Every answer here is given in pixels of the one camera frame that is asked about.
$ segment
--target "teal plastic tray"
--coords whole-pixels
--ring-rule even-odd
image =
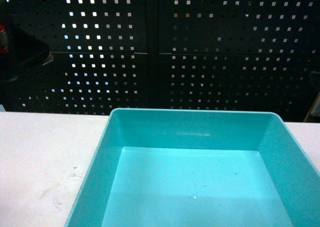
[[[116,109],[68,227],[320,227],[320,174],[269,112]]]

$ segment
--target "metal panel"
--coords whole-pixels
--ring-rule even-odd
[[[108,115],[146,108],[146,54],[56,53],[54,62],[3,84],[7,111]]]
[[[271,111],[294,121],[315,95],[310,58],[161,54],[160,63],[162,108]]]

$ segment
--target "table surface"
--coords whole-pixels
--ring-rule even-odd
[[[64,226],[107,120],[0,112],[0,226]],[[320,123],[286,125],[320,170]]]

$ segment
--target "black object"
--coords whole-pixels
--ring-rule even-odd
[[[2,84],[9,111],[117,107],[272,111],[318,93],[320,0],[10,0],[55,61]]]
[[[25,70],[49,56],[49,46],[20,30],[12,22],[7,1],[0,0],[0,82],[15,81]]]

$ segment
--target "scratch mark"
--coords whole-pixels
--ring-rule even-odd
[[[62,205],[62,203],[60,201],[53,201],[53,205],[54,207],[56,207],[58,210],[60,210],[60,206]]]
[[[80,176],[80,175],[77,175],[77,174],[71,174],[71,175],[69,175],[69,178],[71,178],[71,177],[79,177],[79,178],[81,178],[81,179],[83,179],[83,177],[82,176]]]
[[[56,184],[55,186],[52,186],[51,188],[45,189],[45,190],[42,192],[42,194],[40,195],[39,200],[42,200],[52,189],[54,189],[55,187],[58,187],[58,186],[60,186],[59,183]]]

